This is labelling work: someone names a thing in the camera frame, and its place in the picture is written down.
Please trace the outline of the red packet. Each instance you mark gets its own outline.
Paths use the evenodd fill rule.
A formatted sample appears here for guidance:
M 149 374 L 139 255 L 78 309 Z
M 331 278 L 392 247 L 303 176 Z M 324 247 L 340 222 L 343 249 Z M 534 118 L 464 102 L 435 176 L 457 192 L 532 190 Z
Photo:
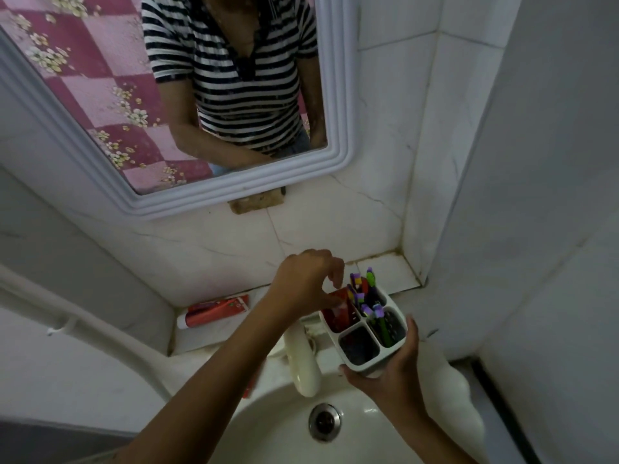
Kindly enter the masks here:
M 359 317 L 352 304 L 350 291 L 347 287 L 332 292 L 330 296 L 336 297 L 339 304 L 336 307 L 321 310 L 321 318 L 331 332 L 340 334 L 356 324 Z

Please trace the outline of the person's right hand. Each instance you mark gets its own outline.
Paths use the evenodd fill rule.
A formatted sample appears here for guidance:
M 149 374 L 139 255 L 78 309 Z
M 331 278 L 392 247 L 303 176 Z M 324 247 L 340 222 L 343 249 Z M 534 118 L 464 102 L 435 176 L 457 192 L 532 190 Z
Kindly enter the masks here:
M 419 403 L 425 407 L 417 366 L 397 367 L 396 354 L 381 375 L 374 379 L 364 377 L 344 364 L 339 366 L 339 371 L 352 386 L 372 399 L 382 413 L 384 408 L 404 403 Z

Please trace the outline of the person's right forearm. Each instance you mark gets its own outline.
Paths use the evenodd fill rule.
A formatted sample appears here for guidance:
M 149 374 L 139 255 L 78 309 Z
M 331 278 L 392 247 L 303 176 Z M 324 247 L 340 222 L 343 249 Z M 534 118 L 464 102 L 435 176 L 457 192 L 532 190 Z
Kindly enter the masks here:
M 419 403 L 384 408 L 383 414 L 423 464 L 479 464 Z

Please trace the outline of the red toothpaste tube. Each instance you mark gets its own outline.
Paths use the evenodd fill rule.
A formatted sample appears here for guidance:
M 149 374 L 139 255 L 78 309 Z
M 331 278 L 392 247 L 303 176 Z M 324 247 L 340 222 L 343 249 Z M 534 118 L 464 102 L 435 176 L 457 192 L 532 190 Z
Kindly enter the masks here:
M 192 304 L 177 317 L 176 326 L 185 330 L 212 324 L 247 312 L 249 304 L 247 294 Z

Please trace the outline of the white faucet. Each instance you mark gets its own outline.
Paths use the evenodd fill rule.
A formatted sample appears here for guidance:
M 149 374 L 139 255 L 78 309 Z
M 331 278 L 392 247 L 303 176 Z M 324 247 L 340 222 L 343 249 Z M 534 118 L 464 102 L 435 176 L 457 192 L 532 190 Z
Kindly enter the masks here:
M 315 397 L 321 389 L 322 373 L 300 320 L 285 330 L 283 341 L 296 390 L 303 397 Z

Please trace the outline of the white four-compartment toothbrush holder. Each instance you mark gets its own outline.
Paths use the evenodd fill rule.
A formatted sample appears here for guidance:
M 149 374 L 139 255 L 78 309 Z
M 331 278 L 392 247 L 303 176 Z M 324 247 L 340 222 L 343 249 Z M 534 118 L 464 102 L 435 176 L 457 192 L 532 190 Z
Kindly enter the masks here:
M 393 339 L 391 348 L 383 347 L 374 320 L 364 318 L 355 306 L 359 321 L 338 334 L 329 330 L 319 312 L 321 322 L 342 362 L 352 371 L 363 374 L 369 374 L 383 366 L 404 344 L 407 333 L 406 319 L 398 305 L 382 287 L 378 287 L 377 290 L 385 311 L 386 324 Z

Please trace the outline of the metal sink drain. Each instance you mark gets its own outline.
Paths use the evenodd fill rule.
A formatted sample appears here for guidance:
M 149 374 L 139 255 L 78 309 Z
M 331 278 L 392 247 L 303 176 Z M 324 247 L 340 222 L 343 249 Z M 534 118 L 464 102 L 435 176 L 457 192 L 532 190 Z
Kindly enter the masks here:
M 328 403 L 316 405 L 308 418 L 310 436 L 323 444 L 332 442 L 339 435 L 341 426 L 342 413 Z

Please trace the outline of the white sink basin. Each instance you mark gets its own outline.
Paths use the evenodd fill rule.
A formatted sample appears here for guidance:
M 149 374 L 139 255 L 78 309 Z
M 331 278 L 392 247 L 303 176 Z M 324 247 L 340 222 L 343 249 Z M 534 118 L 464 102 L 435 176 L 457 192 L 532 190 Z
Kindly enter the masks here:
M 317 395 L 299 394 L 284 354 L 267 359 L 208 464 L 422 464 L 378 407 L 339 373 L 340 357 L 318 316 L 303 322 L 318 344 Z M 484 421 L 466 378 L 425 342 L 418 373 L 429 415 L 479 464 L 489 464 Z

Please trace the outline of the person's left forearm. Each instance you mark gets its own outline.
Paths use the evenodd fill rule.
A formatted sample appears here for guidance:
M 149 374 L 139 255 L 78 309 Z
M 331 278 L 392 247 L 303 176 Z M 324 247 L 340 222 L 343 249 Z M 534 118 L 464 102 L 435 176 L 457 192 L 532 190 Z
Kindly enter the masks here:
M 294 318 L 285 305 L 261 301 L 111 464 L 207 464 L 249 382 Z

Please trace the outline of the white-framed wall mirror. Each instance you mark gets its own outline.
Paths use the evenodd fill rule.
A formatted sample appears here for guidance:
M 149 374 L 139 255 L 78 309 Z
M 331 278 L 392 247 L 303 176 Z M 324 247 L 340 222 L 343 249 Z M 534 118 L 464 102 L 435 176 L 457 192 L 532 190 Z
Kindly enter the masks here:
M 346 167 L 357 0 L 0 0 L 0 167 L 57 205 L 155 219 Z

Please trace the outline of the person's left hand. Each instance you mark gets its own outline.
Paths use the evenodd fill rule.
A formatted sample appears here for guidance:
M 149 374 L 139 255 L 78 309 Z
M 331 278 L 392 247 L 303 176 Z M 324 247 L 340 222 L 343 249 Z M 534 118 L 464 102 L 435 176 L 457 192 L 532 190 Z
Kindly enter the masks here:
M 317 296 L 325 280 L 342 288 L 345 263 L 328 249 L 307 249 L 287 257 L 270 284 L 264 304 L 285 326 L 316 312 Z

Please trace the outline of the white wall pipe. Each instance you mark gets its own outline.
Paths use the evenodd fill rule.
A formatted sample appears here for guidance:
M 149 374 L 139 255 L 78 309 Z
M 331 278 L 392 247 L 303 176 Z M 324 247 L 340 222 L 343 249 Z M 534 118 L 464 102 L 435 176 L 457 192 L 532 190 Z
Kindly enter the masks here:
M 135 372 L 164 402 L 172 398 L 157 370 L 163 354 L 4 264 L 0 307 L 45 327 L 48 336 L 66 335 L 88 344 Z

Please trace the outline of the brown mirror mount block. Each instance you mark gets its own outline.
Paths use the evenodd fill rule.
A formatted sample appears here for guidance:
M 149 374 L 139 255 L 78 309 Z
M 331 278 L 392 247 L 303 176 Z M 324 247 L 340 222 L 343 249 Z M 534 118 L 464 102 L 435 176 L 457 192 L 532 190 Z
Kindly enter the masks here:
M 251 211 L 266 210 L 282 205 L 287 192 L 286 186 L 249 195 L 228 202 L 230 210 L 236 215 L 243 215 Z

